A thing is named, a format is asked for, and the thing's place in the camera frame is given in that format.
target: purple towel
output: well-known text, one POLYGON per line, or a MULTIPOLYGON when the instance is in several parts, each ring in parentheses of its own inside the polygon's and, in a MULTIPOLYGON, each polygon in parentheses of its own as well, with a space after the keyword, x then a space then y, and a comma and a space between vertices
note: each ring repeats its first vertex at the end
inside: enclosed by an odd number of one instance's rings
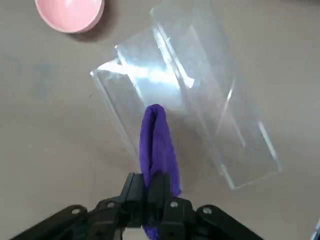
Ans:
MULTIPOLYGON (((140 132, 140 168, 148 188, 155 173, 167 173, 171 177, 171 193, 181 193, 180 174, 175 150, 170 138, 164 108, 158 104, 148 106, 144 113, 140 132)), ((143 227, 149 239, 158 238, 158 229, 143 227)))

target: transparent acrylic box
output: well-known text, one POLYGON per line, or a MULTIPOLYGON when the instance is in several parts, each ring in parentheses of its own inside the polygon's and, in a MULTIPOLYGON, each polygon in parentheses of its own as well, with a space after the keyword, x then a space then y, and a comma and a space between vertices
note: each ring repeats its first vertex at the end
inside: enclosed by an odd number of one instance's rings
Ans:
POLYGON ((278 173, 281 165, 212 2, 192 2, 189 11, 178 0, 153 8, 153 26, 117 45, 117 58, 91 75, 136 160, 144 111, 160 104, 183 189, 218 175, 236 189, 278 173))

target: beige table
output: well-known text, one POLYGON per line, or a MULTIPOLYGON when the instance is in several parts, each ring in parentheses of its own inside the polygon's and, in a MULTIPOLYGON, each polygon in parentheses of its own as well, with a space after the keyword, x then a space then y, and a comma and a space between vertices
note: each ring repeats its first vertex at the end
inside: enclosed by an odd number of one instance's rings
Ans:
MULTIPOLYGON (((72 37, 47 27, 32 0, 1 1, 1 239, 67 205, 93 208, 138 169, 89 71, 146 28, 158 2, 113 0, 100 35, 72 37)), ((320 3, 216 7, 284 170, 236 191, 223 179, 199 182, 184 197, 221 207, 267 240, 309 239, 320 217, 320 3)))

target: pink bowl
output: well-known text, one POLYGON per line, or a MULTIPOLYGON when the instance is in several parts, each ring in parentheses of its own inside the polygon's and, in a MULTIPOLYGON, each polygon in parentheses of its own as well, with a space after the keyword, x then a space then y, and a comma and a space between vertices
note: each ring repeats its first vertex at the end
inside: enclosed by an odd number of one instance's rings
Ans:
POLYGON ((41 18, 62 33, 83 33, 100 20, 105 0, 35 0, 41 18))

